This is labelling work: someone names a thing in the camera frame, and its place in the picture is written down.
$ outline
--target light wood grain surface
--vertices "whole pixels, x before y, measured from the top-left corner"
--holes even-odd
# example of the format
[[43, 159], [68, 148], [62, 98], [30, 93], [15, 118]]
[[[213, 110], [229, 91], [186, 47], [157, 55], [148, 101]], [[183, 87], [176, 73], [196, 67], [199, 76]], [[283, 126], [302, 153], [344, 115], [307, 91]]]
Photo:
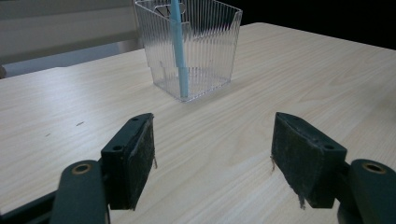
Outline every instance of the light wood grain surface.
[[154, 114], [158, 169], [114, 223], [337, 223], [300, 209], [270, 160], [276, 111], [396, 169], [396, 51], [255, 23], [241, 27], [232, 82], [182, 104], [152, 84], [143, 50], [0, 80], [0, 209], [56, 190], [69, 164], [131, 117]]

